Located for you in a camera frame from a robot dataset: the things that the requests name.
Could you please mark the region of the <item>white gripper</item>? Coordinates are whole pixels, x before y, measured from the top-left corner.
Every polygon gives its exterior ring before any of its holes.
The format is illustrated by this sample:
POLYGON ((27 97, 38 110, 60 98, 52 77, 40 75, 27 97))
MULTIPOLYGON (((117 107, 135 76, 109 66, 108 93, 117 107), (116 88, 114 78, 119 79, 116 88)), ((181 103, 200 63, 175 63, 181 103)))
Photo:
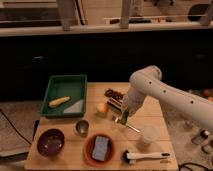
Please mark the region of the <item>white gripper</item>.
POLYGON ((129 115, 134 115, 143 105, 143 96, 134 96, 126 94, 122 102, 122 112, 128 111, 129 115))

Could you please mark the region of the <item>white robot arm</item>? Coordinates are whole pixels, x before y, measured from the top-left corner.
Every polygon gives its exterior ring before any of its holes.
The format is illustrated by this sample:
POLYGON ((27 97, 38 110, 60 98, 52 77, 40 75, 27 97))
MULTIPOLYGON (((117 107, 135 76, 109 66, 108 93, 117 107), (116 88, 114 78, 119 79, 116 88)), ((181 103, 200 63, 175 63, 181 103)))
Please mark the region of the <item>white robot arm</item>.
POLYGON ((171 87, 161 79, 162 72, 154 65, 131 74, 130 87, 122 102, 122 115, 125 122, 141 108, 147 96, 152 96, 182 111, 186 117, 213 132, 213 102, 171 87))

